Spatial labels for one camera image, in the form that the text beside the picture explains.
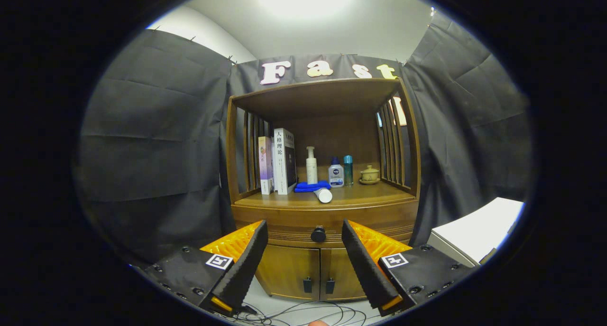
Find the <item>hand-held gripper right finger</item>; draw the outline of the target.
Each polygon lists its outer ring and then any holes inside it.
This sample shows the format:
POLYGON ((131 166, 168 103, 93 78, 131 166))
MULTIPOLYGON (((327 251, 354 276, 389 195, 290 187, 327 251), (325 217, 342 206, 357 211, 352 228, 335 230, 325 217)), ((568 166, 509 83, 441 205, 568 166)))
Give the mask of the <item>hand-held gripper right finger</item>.
POLYGON ((424 304, 475 272, 431 245, 412 248, 347 219, 341 239, 367 300, 382 317, 424 304))

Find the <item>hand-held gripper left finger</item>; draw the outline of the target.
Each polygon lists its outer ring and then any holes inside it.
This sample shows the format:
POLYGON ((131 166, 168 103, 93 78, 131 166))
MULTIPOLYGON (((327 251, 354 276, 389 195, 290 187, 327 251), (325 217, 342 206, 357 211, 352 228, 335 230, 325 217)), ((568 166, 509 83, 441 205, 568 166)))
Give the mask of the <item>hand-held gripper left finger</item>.
POLYGON ((267 246, 260 220, 203 247, 184 245, 152 265, 146 279, 197 308, 234 317, 240 310, 267 246))

